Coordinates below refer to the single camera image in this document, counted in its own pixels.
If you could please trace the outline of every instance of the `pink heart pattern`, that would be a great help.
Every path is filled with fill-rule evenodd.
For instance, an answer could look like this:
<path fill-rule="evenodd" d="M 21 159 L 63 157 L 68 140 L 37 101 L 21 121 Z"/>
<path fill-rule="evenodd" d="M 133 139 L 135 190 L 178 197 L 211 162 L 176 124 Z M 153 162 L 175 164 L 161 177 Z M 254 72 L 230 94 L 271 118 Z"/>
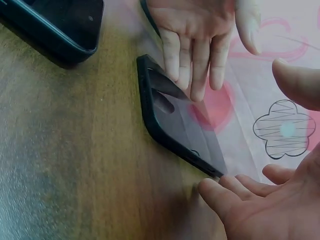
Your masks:
<path fill-rule="evenodd" d="M 213 91 L 207 79 L 204 100 L 190 105 L 191 117 L 205 131 L 219 133 L 230 121 L 233 113 L 234 92 L 228 82 L 224 82 L 221 90 Z"/>
<path fill-rule="evenodd" d="M 286 33 L 291 32 L 290 24 L 283 18 L 280 17 L 271 17 L 267 18 L 261 23 L 261 28 L 265 28 L 272 25 L 280 25 L 284 28 Z M 268 61 L 272 62 L 275 58 L 283 58 L 288 62 L 293 62 L 299 58 L 301 58 L 308 50 L 308 39 L 300 36 L 301 38 L 301 45 L 287 52 L 273 52 L 273 51 L 264 51 L 260 56 L 255 56 L 250 54 L 247 51 L 244 52 L 236 52 L 233 49 L 235 48 L 236 44 L 240 44 L 240 38 L 237 36 L 235 37 L 230 43 L 230 51 L 229 57 L 230 58 L 247 58 L 247 59 L 254 59 L 254 60 L 261 60 L 261 61 Z"/>

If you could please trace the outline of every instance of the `black phone case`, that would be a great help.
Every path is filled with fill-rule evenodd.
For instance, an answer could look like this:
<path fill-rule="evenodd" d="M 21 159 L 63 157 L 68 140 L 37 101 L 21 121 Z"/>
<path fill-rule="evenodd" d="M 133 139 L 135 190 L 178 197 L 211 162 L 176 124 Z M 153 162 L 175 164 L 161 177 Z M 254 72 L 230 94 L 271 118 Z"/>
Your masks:
<path fill-rule="evenodd" d="M 143 55 L 137 58 L 137 71 L 138 71 L 138 84 L 140 92 L 141 110 L 144 125 L 150 134 L 150 136 L 160 145 L 170 150 L 180 158 L 184 159 L 194 167 L 198 168 L 202 172 L 206 173 L 211 177 L 221 177 L 224 172 L 220 172 L 215 169 L 212 165 L 208 164 L 197 153 L 186 148 L 175 139 L 171 138 L 161 128 L 153 104 L 152 86 L 150 84 L 149 70 L 154 70 L 166 77 L 165 72 L 162 68 L 156 64 L 150 56 Z"/>
<path fill-rule="evenodd" d="M 93 49 L 81 47 L 21 0 L 0 0 L 0 15 L 32 43 L 68 64 L 81 63 L 97 51 L 98 41 Z"/>

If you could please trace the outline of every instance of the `wooden table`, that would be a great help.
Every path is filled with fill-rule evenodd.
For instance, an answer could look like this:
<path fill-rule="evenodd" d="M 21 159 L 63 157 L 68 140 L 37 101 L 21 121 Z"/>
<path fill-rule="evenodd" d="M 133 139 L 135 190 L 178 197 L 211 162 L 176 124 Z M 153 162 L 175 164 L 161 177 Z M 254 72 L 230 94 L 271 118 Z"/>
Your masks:
<path fill-rule="evenodd" d="M 142 120 L 134 41 L 62 69 L 0 24 L 1 240 L 221 240 L 204 174 Z"/>

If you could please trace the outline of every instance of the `fingernail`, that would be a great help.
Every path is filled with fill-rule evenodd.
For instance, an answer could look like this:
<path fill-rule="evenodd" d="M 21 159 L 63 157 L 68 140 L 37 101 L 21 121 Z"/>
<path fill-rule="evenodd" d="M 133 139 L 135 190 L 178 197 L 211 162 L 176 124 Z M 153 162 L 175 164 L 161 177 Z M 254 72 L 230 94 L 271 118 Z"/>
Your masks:
<path fill-rule="evenodd" d="M 255 50 L 258 54 L 262 53 L 261 41 L 259 39 L 259 30 L 255 29 L 251 32 L 251 42 L 253 43 Z"/>
<path fill-rule="evenodd" d="M 288 64 L 288 62 L 286 61 L 286 60 L 284 60 L 283 58 L 278 58 L 278 61 L 280 62 L 280 63 L 283 63 L 283 64 Z"/>

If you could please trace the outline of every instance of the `palm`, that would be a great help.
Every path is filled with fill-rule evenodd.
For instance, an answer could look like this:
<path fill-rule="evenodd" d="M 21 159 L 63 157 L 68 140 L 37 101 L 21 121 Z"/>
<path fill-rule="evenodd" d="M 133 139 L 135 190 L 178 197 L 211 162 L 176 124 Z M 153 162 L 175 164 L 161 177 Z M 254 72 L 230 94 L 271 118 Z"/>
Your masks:
<path fill-rule="evenodd" d="M 150 13 L 158 27 L 190 39 L 211 39 L 231 31 L 233 1 L 149 0 Z"/>
<path fill-rule="evenodd" d="M 259 17 L 246 6 L 235 12 L 236 0 L 147 0 L 152 18 L 163 41 L 165 70 L 183 90 L 191 81 L 190 98 L 201 101 L 205 94 L 209 69 L 210 86 L 221 88 L 235 17 L 244 46 L 259 53 L 252 40 L 252 30 L 259 28 Z"/>
<path fill-rule="evenodd" d="M 228 239 L 319 239 L 320 145 L 296 171 L 267 166 L 264 174 L 278 185 L 239 175 L 221 178 L 220 185 L 230 192 L 213 189 L 208 180 L 199 186 L 205 200 L 208 191 L 215 192 L 211 207 L 221 217 Z"/>

